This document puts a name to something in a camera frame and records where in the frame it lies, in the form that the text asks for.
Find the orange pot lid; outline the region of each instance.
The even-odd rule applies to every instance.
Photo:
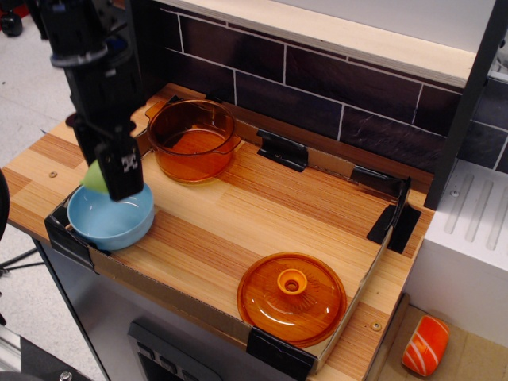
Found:
[[[237,292],[241,318],[299,348],[329,337],[346,311],[337,274],[311,256],[282,252],[254,263]]]

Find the orange pot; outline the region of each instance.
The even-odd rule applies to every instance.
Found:
[[[159,102],[146,116],[157,163],[178,181],[199,182],[220,174],[241,142],[234,116],[213,101]]]
[[[335,271],[298,252],[258,260],[245,272],[237,291],[238,312],[244,321],[299,348],[330,337],[347,304]]]

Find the blue bowl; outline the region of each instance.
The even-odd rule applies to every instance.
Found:
[[[80,187],[72,195],[67,216],[74,230],[100,250],[119,250],[139,241],[153,223],[153,194],[143,190],[120,201]]]

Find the black frame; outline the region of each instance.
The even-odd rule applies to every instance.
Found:
[[[508,0],[496,0],[425,200],[424,205],[432,210],[436,210],[439,205],[507,27]]]
[[[0,240],[6,230],[7,220],[9,217],[10,197],[9,188],[5,176],[0,169]]]

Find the orange toy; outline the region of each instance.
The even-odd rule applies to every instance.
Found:
[[[406,350],[402,363],[419,375],[432,375],[445,354],[450,328],[435,317],[421,318]]]

